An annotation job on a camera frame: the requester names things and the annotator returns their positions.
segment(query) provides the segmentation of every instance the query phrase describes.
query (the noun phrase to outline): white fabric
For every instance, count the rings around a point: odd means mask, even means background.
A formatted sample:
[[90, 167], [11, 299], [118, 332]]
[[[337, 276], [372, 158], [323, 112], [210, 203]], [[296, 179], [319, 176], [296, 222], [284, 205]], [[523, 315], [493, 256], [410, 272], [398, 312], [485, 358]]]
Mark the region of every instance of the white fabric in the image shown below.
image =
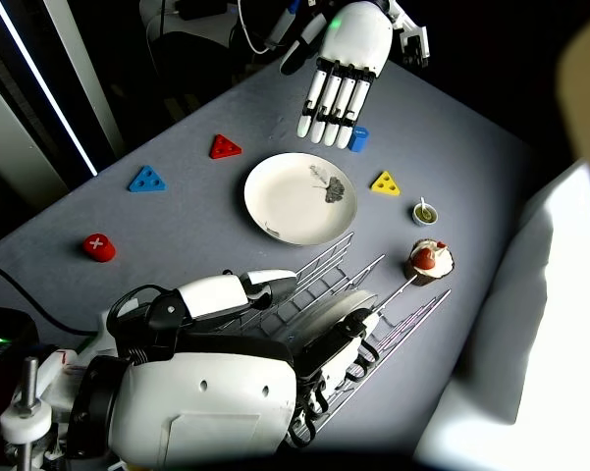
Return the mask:
[[416, 458], [455, 470], [590, 469], [590, 172], [527, 205]]

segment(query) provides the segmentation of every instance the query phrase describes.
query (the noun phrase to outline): plate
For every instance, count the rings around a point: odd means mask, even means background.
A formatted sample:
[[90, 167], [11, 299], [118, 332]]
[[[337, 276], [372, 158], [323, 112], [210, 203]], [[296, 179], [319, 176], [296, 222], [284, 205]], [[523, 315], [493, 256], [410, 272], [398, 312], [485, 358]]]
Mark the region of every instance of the plate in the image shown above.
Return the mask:
[[334, 324], [359, 308], [371, 309], [377, 294], [364, 289], [343, 291], [319, 301], [298, 314], [295, 320], [271, 336], [288, 346], [294, 356], [310, 342], [325, 334]]
[[338, 167], [301, 153], [257, 165], [246, 179], [244, 202], [266, 234], [294, 245], [333, 240], [347, 230], [357, 208], [353, 185]]

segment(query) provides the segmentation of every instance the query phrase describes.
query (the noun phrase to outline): red triangle block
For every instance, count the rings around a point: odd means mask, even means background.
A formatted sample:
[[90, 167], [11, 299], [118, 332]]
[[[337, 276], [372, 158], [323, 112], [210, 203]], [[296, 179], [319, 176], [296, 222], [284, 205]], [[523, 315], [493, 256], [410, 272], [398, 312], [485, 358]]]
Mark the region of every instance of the red triangle block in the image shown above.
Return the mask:
[[237, 144], [231, 142], [222, 134], [216, 134], [214, 143], [212, 144], [212, 150], [209, 152], [209, 156], [212, 159], [222, 159], [223, 157], [231, 157], [232, 155], [242, 154], [242, 148]]

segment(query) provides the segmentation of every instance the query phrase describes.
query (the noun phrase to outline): table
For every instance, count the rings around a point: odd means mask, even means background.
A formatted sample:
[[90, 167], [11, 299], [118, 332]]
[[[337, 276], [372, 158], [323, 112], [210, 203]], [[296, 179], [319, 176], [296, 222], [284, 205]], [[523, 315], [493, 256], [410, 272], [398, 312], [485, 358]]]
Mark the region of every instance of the table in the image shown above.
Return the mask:
[[[358, 212], [346, 268], [387, 257], [363, 285], [386, 296], [404, 282], [400, 269], [413, 243], [432, 237], [449, 245], [454, 272], [424, 288], [410, 287], [389, 307], [399, 320], [447, 288], [445, 304], [410, 338], [317, 438], [314, 447], [348, 446], [411, 452], [453, 370], [468, 330], [510, 239], [529, 179], [532, 151], [519, 139], [450, 96], [388, 64], [372, 86], [359, 124], [370, 131], [361, 153], [312, 144], [295, 135], [314, 65], [281, 77], [276, 65], [207, 104], [87, 182], [0, 241], [0, 267], [61, 321], [95, 329], [99, 313], [125, 292], [155, 283], [175, 288], [231, 269], [298, 269], [324, 246], [279, 243], [255, 227], [243, 207], [245, 177], [282, 152], [309, 152], [339, 166], [353, 182]], [[215, 133], [239, 144], [241, 156], [213, 161]], [[143, 165], [168, 186], [130, 193]], [[368, 187], [388, 170], [400, 197]], [[416, 227], [419, 196], [439, 222]], [[98, 264], [80, 252], [92, 233], [111, 237], [116, 258]], [[22, 309], [41, 337], [62, 346], [63, 334], [0, 279], [0, 306]]]

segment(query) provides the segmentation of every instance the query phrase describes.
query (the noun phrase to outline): red round block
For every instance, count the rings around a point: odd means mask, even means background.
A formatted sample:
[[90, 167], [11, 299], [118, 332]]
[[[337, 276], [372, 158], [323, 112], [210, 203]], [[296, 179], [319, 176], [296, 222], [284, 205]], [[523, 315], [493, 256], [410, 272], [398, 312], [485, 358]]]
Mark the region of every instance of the red round block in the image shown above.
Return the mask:
[[82, 243], [82, 249], [97, 262], [108, 262], [116, 255], [116, 247], [105, 234], [92, 234]]

